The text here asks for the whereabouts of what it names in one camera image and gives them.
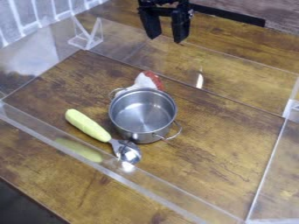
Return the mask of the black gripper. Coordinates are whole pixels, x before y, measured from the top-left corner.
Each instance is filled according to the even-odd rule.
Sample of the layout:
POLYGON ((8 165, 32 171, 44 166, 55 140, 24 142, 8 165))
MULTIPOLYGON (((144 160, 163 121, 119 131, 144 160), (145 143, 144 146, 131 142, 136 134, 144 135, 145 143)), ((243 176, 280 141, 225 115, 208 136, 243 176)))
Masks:
POLYGON ((180 43, 189 35, 192 7, 189 0, 137 0, 137 11, 149 39, 161 34, 159 17, 172 16, 172 38, 180 43))

